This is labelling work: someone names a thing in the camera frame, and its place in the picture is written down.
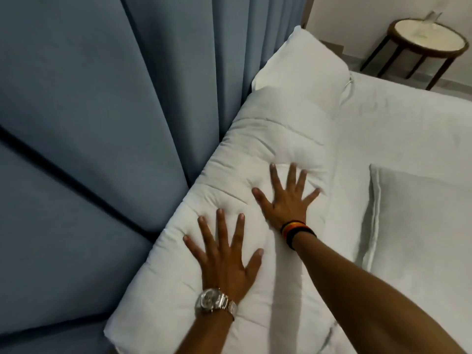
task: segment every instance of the wooden table leg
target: wooden table leg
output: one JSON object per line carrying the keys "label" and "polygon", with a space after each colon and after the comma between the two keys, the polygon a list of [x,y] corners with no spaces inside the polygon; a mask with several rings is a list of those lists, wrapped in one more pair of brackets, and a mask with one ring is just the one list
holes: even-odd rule
{"label": "wooden table leg", "polygon": [[456,58],[451,58],[451,59],[446,59],[441,66],[440,70],[434,75],[433,79],[431,82],[428,84],[428,87],[426,87],[426,90],[430,90],[431,88],[434,87],[434,85],[439,81],[439,79],[442,77],[445,71],[451,66],[451,64],[454,62]]}
{"label": "wooden table leg", "polygon": [[390,41],[390,36],[386,35],[385,38],[380,43],[380,45],[377,46],[377,48],[374,50],[374,52],[372,52],[372,54],[369,56],[369,58],[366,59],[366,61],[363,63],[363,65],[361,66],[361,69],[359,70],[360,72],[362,72],[362,70],[365,67],[367,67],[367,65],[371,62],[372,59],[374,59],[374,57],[377,55],[377,53],[379,53],[381,51],[381,49],[383,47],[385,47],[385,45],[387,44],[388,41]]}
{"label": "wooden table leg", "polygon": [[383,76],[383,74],[390,68],[390,66],[392,65],[392,63],[397,59],[397,57],[400,55],[400,53],[402,53],[402,51],[405,49],[404,46],[401,46],[399,45],[395,52],[393,53],[392,57],[390,57],[390,59],[387,61],[387,63],[385,64],[385,66],[383,66],[383,68],[381,69],[381,71],[379,72],[379,74],[377,75],[377,77],[381,77]]}
{"label": "wooden table leg", "polygon": [[428,56],[421,56],[418,63],[415,65],[415,67],[413,67],[412,71],[408,74],[408,76],[405,77],[405,79],[409,79],[418,70],[418,68],[420,68],[420,65],[422,65],[424,60],[427,58]]}

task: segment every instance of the forearm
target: forearm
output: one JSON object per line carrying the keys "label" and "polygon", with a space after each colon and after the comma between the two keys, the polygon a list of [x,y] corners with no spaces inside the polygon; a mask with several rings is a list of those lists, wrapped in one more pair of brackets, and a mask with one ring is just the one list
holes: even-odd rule
{"label": "forearm", "polygon": [[232,323],[225,310],[199,315],[176,354],[220,354]]}
{"label": "forearm", "polygon": [[313,235],[298,233],[293,247],[357,352],[464,353],[413,302]]}

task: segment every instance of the skin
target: skin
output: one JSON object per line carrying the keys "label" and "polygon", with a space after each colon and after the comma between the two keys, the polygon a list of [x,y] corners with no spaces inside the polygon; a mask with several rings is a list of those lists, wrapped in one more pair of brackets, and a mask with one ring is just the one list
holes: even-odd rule
{"label": "skin", "polygon": [[[271,164],[274,202],[270,203],[260,189],[252,190],[265,218],[275,229],[293,220],[306,222],[306,210],[320,193],[317,189],[302,199],[306,175],[306,170],[302,170],[297,181],[296,165],[291,164],[284,189],[275,165]],[[219,209],[217,214],[219,247],[202,218],[199,218],[199,224],[206,253],[190,237],[185,236],[184,241],[200,263],[204,289],[219,287],[239,303],[255,281],[262,252],[257,250],[244,268],[241,262],[244,223],[238,219],[237,245],[234,245],[233,238],[229,247],[224,213]],[[299,232],[293,238],[292,246],[358,353],[465,354],[449,334],[416,304],[331,250],[312,234]],[[177,353],[221,353],[232,320],[232,316],[222,310],[200,315]]]}

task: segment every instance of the hand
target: hand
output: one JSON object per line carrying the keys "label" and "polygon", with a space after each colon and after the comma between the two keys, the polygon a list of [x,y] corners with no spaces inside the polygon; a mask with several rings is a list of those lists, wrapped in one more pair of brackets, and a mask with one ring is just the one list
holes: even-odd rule
{"label": "hand", "polygon": [[239,304],[256,280],[261,267],[263,249],[258,249],[244,268],[241,251],[244,237],[244,214],[239,214],[231,246],[228,243],[225,213],[216,211],[218,244],[216,244],[203,216],[198,217],[198,225],[205,243],[201,250],[190,238],[184,236],[184,242],[202,268],[203,289],[219,288],[231,300]]}
{"label": "hand", "polygon": [[284,190],[280,184],[279,175],[275,164],[270,165],[270,181],[274,188],[274,202],[270,203],[264,193],[258,189],[252,189],[252,194],[263,211],[264,217],[278,231],[289,221],[302,221],[306,223],[306,210],[308,206],[318,197],[320,189],[316,189],[304,200],[302,200],[305,188],[306,170],[300,172],[298,182],[296,181],[296,164],[290,164],[287,176],[287,186]]}

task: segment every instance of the floor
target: floor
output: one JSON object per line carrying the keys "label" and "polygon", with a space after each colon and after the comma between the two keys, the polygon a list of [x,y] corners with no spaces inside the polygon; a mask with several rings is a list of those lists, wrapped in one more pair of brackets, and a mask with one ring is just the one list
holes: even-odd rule
{"label": "floor", "polygon": [[[345,56],[343,55],[342,57],[344,61],[347,63],[349,66],[349,69],[352,71],[359,71],[360,64],[362,60],[356,59],[350,56]],[[379,71],[377,69],[376,65],[369,65],[364,71],[364,74],[376,76],[376,73]],[[425,75],[415,75],[415,78],[410,78],[410,79],[405,79],[403,76],[404,71],[395,69],[394,67],[386,72],[386,74],[383,76],[384,79],[387,79],[389,81],[395,82],[395,83],[401,83],[408,85],[413,88],[420,88],[420,89],[425,89],[426,86],[429,83],[429,79]],[[433,87],[431,90],[436,93],[440,94],[446,94],[450,95],[453,97],[458,97],[458,98],[463,98],[467,99],[469,101],[472,101],[472,87],[470,86],[464,86],[458,83],[454,82],[448,82],[448,81],[439,81],[439,86],[436,85]]]}

